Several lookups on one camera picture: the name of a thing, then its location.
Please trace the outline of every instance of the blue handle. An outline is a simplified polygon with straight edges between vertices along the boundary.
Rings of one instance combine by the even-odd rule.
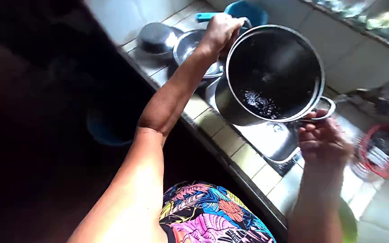
[[[198,13],[195,19],[198,23],[208,22],[216,14],[218,13]]]

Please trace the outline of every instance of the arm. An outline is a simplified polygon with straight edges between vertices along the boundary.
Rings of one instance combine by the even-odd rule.
[[[234,41],[243,21],[216,15],[199,46],[148,102],[133,144],[111,185],[68,242],[165,242],[162,146],[219,52]]]
[[[352,146],[328,118],[300,129],[300,147],[305,166],[300,194],[289,221],[289,242],[340,243],[340,191]]]

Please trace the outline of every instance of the finger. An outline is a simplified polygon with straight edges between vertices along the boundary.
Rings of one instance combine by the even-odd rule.
[[[317,139],[325,139],[332,142],[340,141],[342,139],[340,131],[331,118],[327,118],[325,122],[320,124],[317,129],[313,131],[313,134]]]
[[[235,42],[235,40],[236,40],[236,38],[238,37],[239,34],[240,34],[240,29],[237,29],[237,30],[235,30],[232,33],[232,36],[230,37],[230,40],[226,43],[226,46],[220,51],[220,55],[222,57],[227,56],[227,54],[229,53],[230,48],[234,44],[234,42]]]
[[[232,19],[232,16],[226,13],[217,13],[213,16],[213,18],[223,18],[223,19]]]
[[[301,132],[298,136],[300,142],[316,140],[316,137],[311,132]]]
[[[326,116],[327,114],[328,114],[328,110],[327,109],[319,109],[316,112],[316,117]]]
[[[310,151],[310,150],[319,148],[319,142],[318,141],[304,141],[304,142],[299,142],[298,146],[300,147],[301,151]]]
[[[308,114],[305,115],[305,118],[307,119],[316,118],[316,112],[309,112]]]
[[[305,125],[305,129],[307,131],[314,131],[316,129],[316,125],[309,123],[309,124]]]
[[[246,21],[246,18],[238,18],[238,19],[235,19],[235,25],[236,27],[234,28],[235,29],[239,29],[241,28],[243,25],[244,25],[244,22]]]

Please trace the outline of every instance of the green object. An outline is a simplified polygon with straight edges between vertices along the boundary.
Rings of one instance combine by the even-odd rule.
[[[354,213],[348,204],[340,198],[340,206],[338,209],[338,217],[342,225],[342,242],[343,243],[354,243],[357,242],[358,229],[357,221],[355,220]]]

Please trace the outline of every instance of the hand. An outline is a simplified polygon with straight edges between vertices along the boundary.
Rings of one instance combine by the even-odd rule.
[[[327,111],[311,112],[307,118],[322,117]],[[316,124],[300,128],[299,146],[306,164],[321,168],[343,168],[353,154],[353,147],[346,142],[334,119],[327,118]]]
[[[205,36],[199,46],[206,48],[214,55],[215,61],[219,54],[226,55],[240,33],[244,18],[232,18],[229,14],[218,13],[208,23]]]

